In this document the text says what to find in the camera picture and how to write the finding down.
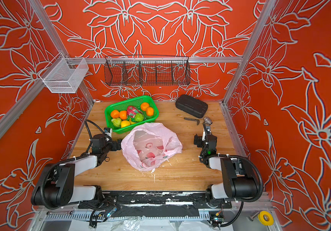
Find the wire mesh basket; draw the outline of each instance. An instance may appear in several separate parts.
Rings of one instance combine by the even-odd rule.
[[[190,84],[188,57],[142,55],[141,58],[107,56],[105,59],[105,83],[109,86]]]
[[[67,64],[65,58],[58,58],[43,83],[52,93],[75,93],[84,79],[89,67],[85,58],[78,65]]]

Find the red floral backdrop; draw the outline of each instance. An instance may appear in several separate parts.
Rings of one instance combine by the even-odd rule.
[[[27,0],[0,1],[0,119],[56,55]],[[0,230],[27,230],[39,172],[67,157],[88,107],[80,90],[44,88],[0,139]]]
[[[228,109],[284,230],[331,230],[331,1],[276,3]]]
[[[263,0],[42,0],[71,57],[106,55],[182,55],[230,57],[242,55]],[[191,65],[189,86],[108,86],[100,64],[85,78],[94,99],[119,101],[140,95],[174,100],[188,94],[219,100],[237,64]]]

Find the black wire basket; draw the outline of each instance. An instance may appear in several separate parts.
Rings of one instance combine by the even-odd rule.
[[[109,86],[187,86],[190,84],[188,57],[140,55],[106,56],[105,83]]]

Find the wooden tabletop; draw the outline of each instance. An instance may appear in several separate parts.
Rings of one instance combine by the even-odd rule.
[[[112,103],[95,103],[88,119],[100,127],[106,127],[104,110]],[[199,162],[201,148],[194,145],[194,135],[203,133],[202,119],[197,126],[195,118],[175,107],[174,102],[156,102],[159,117],[155,122],[175,132],[183,145],[182,153],[175,154],[169,161],[163,162],[153,173],[141,172],[133,168],[122,155],[122,151],[108,153],[109,162],[85,171],[75,177],[75,185],[100,185],[103,190],[165,190],[165,191],[204,191],[210,184],[222,182],[222,173],[207,168]],[[212,134],[217,136],[217,152],[235,155],[225,120],[218,102],[209,102],[205,114],[212,119]],[[89,123],[92,135],[100,131]],[[129,132],[112,134],[113,140],[124,138]],[[89,145],[89,135],[84,127],[71,156],[79,156]]]

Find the black plastic box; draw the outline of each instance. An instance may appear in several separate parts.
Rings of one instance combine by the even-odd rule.
[[[176,108],[189,113],[196,118],[203,118],[208,110],[208,104],[191,97],[190,95],[181,95],[176,100]]]

